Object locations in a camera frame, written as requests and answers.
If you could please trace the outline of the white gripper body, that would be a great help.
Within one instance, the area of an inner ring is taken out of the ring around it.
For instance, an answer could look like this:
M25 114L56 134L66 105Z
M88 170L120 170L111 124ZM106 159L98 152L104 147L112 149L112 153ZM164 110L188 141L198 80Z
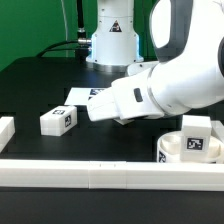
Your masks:
M162 118L164 111L153 98L150 75L151 69L146 69L136 75L113 81L109 88L88 101L87 112L90 120Z

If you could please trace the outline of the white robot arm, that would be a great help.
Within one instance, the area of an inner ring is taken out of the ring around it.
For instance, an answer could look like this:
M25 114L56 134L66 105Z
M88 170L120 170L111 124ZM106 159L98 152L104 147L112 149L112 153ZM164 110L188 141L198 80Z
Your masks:
M92 121L177 116L224 100L224 0L157 0L157 62L88 101Z

